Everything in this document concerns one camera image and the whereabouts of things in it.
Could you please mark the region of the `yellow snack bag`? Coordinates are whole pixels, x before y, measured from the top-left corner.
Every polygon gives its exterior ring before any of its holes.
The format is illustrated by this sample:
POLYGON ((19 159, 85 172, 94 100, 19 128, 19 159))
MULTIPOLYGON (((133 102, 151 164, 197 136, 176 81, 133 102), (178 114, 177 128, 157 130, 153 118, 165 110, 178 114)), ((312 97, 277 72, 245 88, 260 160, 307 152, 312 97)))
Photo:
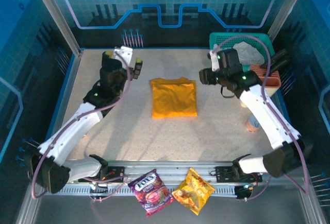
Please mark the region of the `yellow snack bag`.
POLYGON ((189 168, 184 181, 172 192, 172 196, 198 216, 214 191, 215 188, 205 181, 195 169, 189 168))

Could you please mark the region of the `black left controller board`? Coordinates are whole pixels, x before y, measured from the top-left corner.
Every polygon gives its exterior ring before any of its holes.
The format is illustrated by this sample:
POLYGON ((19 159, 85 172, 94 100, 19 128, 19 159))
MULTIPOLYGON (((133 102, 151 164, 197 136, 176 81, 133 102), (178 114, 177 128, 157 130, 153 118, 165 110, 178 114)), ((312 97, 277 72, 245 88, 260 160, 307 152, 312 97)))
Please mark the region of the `black left controller board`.
POLYGON ((107 183, 91 182, 89 194, 92 201, 102 200, 109 193, 107 183))

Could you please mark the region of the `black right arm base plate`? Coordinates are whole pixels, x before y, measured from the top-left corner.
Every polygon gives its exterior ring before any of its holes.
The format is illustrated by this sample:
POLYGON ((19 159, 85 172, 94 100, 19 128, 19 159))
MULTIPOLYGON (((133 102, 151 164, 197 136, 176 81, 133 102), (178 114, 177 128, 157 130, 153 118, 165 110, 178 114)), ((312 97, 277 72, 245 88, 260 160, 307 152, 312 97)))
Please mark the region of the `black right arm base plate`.
POLYGON ((233 166, 217 166, 215 167, 215 177, 217 183, 253 183, 262 182, 262 175, 257 173, 252 174, 237 174, 233 166))

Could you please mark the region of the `aluminium frame post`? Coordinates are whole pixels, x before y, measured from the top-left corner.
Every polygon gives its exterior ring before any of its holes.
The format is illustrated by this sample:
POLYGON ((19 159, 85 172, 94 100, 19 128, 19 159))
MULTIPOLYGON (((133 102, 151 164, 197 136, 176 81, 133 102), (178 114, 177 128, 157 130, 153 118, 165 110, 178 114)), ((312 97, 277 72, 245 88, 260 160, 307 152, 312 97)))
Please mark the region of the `aluminium frame post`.
POLYGON ((80 46, 78 45, 68 23, 65 20, 64 15, 59 9, 55 0, 42 0, 44 5, 46 6, 48 12, 50 13, 52 19, 56 23, 59 28, 62 36, 67 42, 69 48, 71 49, 74 56, 79 57, 81 54, 80 46))
POLYGON ((272 23, 269 31, 268 36, 270 40, 273 42, 277 37, 279 31, 281 30, 282 26, 284 25, 286 19, 290 15, 298 0, 284 0, 283 5, 281 6, 278 14, 276 15, 274 22, 272 23))

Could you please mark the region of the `black controller board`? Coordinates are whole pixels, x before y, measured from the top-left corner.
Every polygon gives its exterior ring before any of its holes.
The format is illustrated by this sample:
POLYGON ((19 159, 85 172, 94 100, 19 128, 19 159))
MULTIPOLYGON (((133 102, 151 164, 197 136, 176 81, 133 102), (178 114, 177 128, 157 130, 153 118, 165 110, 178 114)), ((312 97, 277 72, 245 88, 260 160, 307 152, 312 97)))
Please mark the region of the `black controller board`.
POLYGON ((234 191, 237 199, 250 198, 253 187, 249 186, 235 186, 234 191))
POLYGON ((109 193, 107 183, 91 182, 89 194, 92 201, 102 200, 109 193))

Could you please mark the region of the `black right controller board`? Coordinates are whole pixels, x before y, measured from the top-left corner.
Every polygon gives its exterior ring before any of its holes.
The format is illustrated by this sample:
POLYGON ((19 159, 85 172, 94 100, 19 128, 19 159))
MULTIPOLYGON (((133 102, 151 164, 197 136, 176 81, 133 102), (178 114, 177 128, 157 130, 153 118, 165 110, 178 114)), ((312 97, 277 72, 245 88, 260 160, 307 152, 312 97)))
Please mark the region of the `black right controller board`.
POLYGON ((237 199, 250 198, 253 187, 249 186, 235 186, 234 191, 237 199))

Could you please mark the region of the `teal plastic basket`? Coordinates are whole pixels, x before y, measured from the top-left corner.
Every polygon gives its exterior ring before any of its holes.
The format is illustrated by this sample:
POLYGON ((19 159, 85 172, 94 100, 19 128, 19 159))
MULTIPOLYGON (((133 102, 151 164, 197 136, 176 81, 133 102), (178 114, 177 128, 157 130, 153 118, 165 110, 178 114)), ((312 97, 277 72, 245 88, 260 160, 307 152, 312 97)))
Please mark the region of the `teal plastic basket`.
POLYGON ((246 37, 247 35, 249 35, 258 38, 267 47, 270 56, 273 56, 275 54, 272 42, 269 36, 265 33, 213 32, 209 35, 210 49, 214 49, 216 45, 223 43, 231 37, 239 35, 243 37, 231 39, 230 41, 224 43, 221 48, 232 48, 235 44, 245 42, 254 47, 256 50, 258 50, 258 52, 262 55, 264 61, 267 60, 268 57, 265 48, 259 41, 246 37))

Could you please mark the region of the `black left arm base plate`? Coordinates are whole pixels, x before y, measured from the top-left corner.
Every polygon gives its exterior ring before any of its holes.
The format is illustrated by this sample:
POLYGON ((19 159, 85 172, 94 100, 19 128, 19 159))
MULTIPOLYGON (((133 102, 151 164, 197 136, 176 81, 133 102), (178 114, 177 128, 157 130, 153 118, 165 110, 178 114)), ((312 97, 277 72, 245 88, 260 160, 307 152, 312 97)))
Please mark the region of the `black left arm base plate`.
POLYGON ((119 177, 116 180, 113 180, 111 183, 123 183, 125 174, 125 167, 123 166, 108 166, 107 172, 102 180, 109 180, 116 177, 119 177))

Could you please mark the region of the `aluminium front rail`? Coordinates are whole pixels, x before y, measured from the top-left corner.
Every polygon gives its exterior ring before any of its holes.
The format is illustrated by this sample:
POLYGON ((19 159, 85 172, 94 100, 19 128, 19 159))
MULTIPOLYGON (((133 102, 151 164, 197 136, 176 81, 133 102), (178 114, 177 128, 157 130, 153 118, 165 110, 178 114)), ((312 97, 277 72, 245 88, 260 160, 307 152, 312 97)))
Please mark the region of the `aluminium front rail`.
MULTIPOLYGON (((110 166, 125 167, 123 183, 111 183, 119 177, 111 179, 108 184, 109 193, 116 196, 131 196, 133 192, 128 187, 128 183, 134 179, 139 178, 143 174, 156 169, 161 180, 168 187, 169 191, 175 190, 181 182, 185 179, 189 168, 193 168, 197 173, 209 184, 211 184, 215 191, 213 196, 216 197, 237 197, 235 195, 235 186, 251 186, 262 187, 266 184, 269 176, 266 173, 257 173, 262 175, 262 182, 253 183, 217 183, 215 177, 215 167, 217 166, 232 166, 231 162, 207 162, 207 161, 112 161, 110 166)), ((91 181, 84 179, 70 180, 60 188, 56 195, 64 196, 89 196, 91 181)))

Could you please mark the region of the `yellow t-shirt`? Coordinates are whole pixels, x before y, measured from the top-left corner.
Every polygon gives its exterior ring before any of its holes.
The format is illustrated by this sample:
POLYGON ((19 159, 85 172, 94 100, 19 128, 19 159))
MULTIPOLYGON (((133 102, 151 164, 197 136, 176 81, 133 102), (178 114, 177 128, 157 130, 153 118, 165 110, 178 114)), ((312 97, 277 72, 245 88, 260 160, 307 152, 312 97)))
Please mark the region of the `yellow t-shirt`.
POLYGON ((150 81, 152 88, 152 118, 195 117, 196 82, 179 79, 155 78, 150 81))

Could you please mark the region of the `cream knife block pink top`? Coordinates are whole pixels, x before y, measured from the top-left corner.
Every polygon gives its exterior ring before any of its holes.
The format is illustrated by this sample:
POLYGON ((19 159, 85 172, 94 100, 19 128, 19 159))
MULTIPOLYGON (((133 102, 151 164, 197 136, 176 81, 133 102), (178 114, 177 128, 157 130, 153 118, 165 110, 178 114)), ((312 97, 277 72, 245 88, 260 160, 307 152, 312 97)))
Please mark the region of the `cream knife block pink top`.
MULTIPOLYGON (((249 67, 248 71, 243 72, 240 75, 240 81, 242 81, 242 83, 248 88, 254 85, 262 85, 265 79, 266 71, 267 69, 261 68, 260 64, 253 64, 249 67)), ((281 85, 282 82, 279 72, 275 71, 273 73, 269 73, 265 86, 268 96, 272 97, 281 85)))

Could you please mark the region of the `black handled knife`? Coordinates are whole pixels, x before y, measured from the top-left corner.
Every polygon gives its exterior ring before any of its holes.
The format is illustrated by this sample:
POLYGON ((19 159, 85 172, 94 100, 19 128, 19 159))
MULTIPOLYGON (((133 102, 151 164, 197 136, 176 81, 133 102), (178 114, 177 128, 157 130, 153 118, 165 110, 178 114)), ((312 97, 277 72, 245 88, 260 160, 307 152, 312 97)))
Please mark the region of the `black handled knife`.
MULTIPOLYGON (((282 59, 283 57, 287 56, 289 53, 286 49, 282 49, 275 53, 273 56, 270 58, 270 66, 273 66, 277 61, 282 59)), ((260 68, 261 69, 266 69, 268 67, 268 61, 265 61, 260 68)))
POLYGON ((273 65, 270 66, 270 71, 268 76, 271 76, 273 73, 275 73, 278 70, 281 70, 283 67, 285 67, 290 62, 289 59, 283 59, 281 61, 275 62, 273 65))

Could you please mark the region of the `white t-shirt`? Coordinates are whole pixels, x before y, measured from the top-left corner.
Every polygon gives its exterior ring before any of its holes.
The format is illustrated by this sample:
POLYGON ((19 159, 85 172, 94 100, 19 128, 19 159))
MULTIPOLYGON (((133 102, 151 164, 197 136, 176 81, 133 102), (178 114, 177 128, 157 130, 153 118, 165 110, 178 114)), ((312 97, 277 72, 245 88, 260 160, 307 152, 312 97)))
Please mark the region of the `white t-shirt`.
POLYGON ((237 51, 239 61, 242 65, 262 64, 265 62, 263 55, 246 42, 235 44, 233 49, 237 51))

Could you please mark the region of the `purple candy bag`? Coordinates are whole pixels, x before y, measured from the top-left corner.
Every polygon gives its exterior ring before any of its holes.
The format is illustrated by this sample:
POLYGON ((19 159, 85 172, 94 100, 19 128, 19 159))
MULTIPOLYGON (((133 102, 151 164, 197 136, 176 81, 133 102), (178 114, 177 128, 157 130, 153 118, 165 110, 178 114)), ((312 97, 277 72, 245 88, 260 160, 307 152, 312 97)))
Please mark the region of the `purple candy bag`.
POLYGON ((172 194, 161 180, 156 169, 128 183, 128 187, 146 211, 147 217, 161 211, 174 201, 172 194))

